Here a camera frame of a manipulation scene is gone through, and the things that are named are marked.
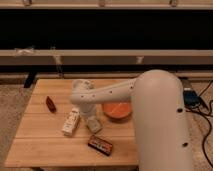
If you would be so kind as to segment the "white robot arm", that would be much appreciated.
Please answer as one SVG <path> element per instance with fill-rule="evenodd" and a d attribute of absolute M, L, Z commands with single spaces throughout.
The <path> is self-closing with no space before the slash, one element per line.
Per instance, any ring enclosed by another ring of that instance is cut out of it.
<path fill-rule="evenodd" d="M 150 70 L 106 87 L 76 88 L 70 100 L 85 113 L 92 104 L 130 102 L 139 171 L 194 171 L 183 85 L 174 74 Z"/>

